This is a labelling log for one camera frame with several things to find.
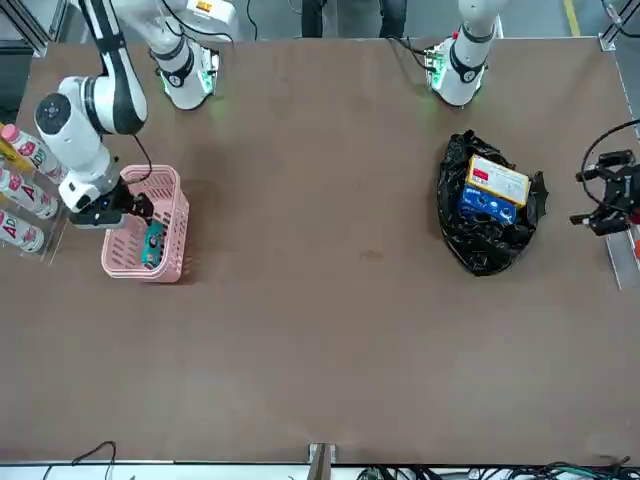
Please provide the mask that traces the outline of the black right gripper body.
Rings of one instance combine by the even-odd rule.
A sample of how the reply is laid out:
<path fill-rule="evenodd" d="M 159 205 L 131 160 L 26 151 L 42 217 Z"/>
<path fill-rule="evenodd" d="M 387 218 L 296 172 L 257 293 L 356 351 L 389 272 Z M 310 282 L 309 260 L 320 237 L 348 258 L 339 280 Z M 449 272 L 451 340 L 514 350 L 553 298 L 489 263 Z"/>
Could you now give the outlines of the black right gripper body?
<path fill-rule="evenodd" d="M 128 214 L 135 212 L 135 197 L 128 185 L 120 180 L 115 188 L 97 200 L 94 220 L 97 223 L 120 223 Z"/>

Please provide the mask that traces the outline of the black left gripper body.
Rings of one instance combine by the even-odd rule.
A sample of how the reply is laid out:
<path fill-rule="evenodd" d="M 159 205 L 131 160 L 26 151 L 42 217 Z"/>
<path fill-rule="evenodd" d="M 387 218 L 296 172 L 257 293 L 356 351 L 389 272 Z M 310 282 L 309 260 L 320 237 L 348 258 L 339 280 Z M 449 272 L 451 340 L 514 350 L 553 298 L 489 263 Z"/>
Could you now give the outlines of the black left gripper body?
<path fill-rule="evenodd" d="M 639 222 L 639 168 L 623 167 L 615 173 L 613 205 L 632 223 Z"/>

